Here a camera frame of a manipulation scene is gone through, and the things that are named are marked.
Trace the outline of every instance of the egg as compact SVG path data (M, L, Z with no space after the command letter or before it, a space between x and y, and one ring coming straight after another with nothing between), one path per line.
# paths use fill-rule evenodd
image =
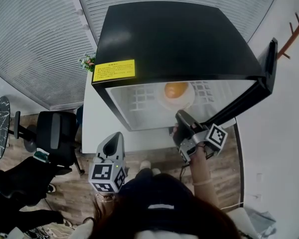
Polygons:
M168 98L179 98L188 87L187 82L172 82L165 85L165 95Z

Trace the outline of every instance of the black and white marker cube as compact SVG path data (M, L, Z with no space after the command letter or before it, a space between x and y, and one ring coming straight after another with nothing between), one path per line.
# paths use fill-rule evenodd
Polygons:
M218 153L223 149L228 133L220 126L213 124L209 130L205 141L211 143L208 144L214 151Z
M98 192L119 192L125 178L126 173L122 162L90 165L89 183Z

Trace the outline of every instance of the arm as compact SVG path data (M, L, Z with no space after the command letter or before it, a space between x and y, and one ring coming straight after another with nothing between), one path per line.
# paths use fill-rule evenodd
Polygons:
M218 199L210 177L202 143L198 145L196 153L191 156L190 171L194 184L195 197L218 207Z

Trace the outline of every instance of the flowers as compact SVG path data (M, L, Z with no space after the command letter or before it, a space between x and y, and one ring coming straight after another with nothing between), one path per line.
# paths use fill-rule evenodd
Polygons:
M88 54L84 54L84 58L78 59L78 62L81 63L81 67L87 71L93 72L94 71L94 60L95 60L95 53L93 57Z

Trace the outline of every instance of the white plate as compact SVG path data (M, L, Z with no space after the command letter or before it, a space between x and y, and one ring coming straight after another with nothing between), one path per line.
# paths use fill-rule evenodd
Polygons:
M165 95L165 85L166 83L157 83L155 92L157 101L165 109L176 112L180 109L184 110L194 103L195 90L190 82L188 82L188 87L184 94L179 98L168 98Z

